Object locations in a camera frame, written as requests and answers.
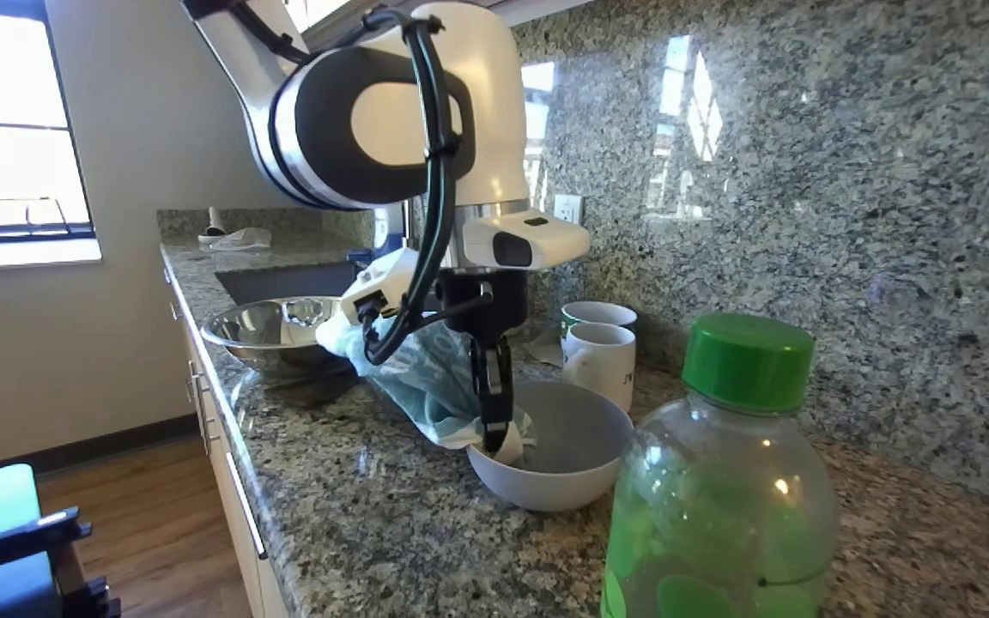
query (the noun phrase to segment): wall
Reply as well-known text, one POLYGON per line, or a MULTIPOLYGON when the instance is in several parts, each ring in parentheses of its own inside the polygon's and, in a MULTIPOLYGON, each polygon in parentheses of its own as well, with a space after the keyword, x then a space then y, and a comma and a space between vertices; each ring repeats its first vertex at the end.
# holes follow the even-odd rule
POLYGON ((598 232, 538 312, 629 302, 664 366, 697 312, 794 320, 815 429, 989 494, 989 5, 593 0, 518 45, 598 232))
POLYGON ((185 415, 154 211, 283 206, 178 0, 48 0, 105 261, 0 271, 0 456, 185 415))

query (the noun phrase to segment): granite countertop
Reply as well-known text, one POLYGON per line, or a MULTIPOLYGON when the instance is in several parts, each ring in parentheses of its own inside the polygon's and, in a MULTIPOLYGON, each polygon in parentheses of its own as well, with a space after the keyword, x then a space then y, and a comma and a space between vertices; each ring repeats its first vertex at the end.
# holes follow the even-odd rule
MULTIPOLYGON (((230 306, 215 271, 335 261, 348 247, 273 232, 272 251, 204 255, 190 232, 161 238, 193 324, 230 306)), ((606 501, 518 512, 375 387, 269 387, 225 350, 204 350, 293 616, 598 616, 606 501)), ((546 374, 532 353, 518 370, 546 374)), ((665 374, 637 370, 633 415, 671 397, 665 374)), ((837 444, 819 453, 840 494, 829 616, 989 616, 989 506, 837 444)))

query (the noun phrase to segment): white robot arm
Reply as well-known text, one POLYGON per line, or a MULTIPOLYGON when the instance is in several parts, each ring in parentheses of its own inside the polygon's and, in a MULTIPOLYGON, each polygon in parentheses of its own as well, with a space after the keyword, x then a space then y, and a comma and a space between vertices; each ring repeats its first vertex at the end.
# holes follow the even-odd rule
POLYGON ((256 169, 295 203, 426 206, 423 231, 341 294, 368 358, 392 358, 436 306, 469 335, 487 450, 513 415, 503 328, 526 320, 526 275, 574 261, 586 231, 528 211, 526 101, 507 26, 469 5, 376 9, 328 49, 307 49, 283 5, 185 0, 241 92, 256 169), (387 335, 371 320, 395 317, 387 335))

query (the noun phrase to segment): small white bowl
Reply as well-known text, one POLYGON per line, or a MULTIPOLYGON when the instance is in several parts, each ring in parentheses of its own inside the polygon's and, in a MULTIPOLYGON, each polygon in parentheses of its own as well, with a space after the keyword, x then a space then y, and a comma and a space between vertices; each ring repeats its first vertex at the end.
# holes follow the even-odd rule
POLYGON ((598 501, 633 446, 633 421, 606 397, 569 381, 518 385, 532 441, 516 462, 469 446, 466 462, 484 488, 528 512, 574 512, 598 501))

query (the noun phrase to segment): sink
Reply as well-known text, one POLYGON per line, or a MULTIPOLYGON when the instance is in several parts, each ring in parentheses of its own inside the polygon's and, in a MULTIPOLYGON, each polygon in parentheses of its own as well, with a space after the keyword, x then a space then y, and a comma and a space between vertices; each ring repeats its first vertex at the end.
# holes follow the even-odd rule
POLYGON ((232 302, 293 298, 293 294, 341 294, 352 286, 358 263, 293 263, 256 271, 215 271, 232 302))

